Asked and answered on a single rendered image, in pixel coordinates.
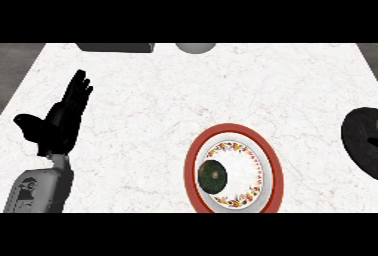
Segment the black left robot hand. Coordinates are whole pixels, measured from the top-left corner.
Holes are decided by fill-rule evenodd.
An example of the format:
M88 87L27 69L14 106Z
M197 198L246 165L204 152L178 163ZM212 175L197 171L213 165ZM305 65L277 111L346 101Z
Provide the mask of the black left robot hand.
M24 138L37 144L37 155L67 155L77 142L82 115L86 110L94 86L86 72L79 70L70 81L63 100L54 104L45 119L18 114L14 122L20 126Z

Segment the black pan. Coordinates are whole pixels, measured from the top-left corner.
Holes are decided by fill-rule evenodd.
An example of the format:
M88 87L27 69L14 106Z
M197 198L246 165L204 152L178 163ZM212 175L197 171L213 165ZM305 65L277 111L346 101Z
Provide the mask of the black pan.
M342 141L362 171L378 180L378 109L351 111L342 125Z

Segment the dark grey flat block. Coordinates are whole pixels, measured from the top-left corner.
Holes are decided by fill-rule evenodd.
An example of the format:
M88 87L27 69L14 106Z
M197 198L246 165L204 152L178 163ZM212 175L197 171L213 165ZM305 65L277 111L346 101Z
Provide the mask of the dark grey flat block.
M151 53L154 43L79 43L79 48L89 52L123 52L123 53Z

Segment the red rimmed floral plate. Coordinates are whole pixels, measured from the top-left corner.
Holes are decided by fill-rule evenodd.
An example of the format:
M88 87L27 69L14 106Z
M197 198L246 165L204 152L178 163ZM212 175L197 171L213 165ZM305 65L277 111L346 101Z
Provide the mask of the red rimmed floral plate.
M198 184L198 169L218 160L228 172L228 184L209 194ZM284 194L284 176L275 151L249 127L219 124L197 137L185 161L185 186L198 212L277 212Z

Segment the grey round object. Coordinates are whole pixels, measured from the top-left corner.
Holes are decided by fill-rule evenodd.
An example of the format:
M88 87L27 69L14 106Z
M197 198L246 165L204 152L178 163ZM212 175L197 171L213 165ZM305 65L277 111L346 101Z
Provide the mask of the grey round object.
M190 54L203 54L209 52L216 44L215 43L178 43L178 48Z

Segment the dark green can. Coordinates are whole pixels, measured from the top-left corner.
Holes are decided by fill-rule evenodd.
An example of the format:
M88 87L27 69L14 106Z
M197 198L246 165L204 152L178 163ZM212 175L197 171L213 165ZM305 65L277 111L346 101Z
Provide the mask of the dark green can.
M228 184L228 172L218 160L207 160L198 169L198 184L209 194L218 194Z

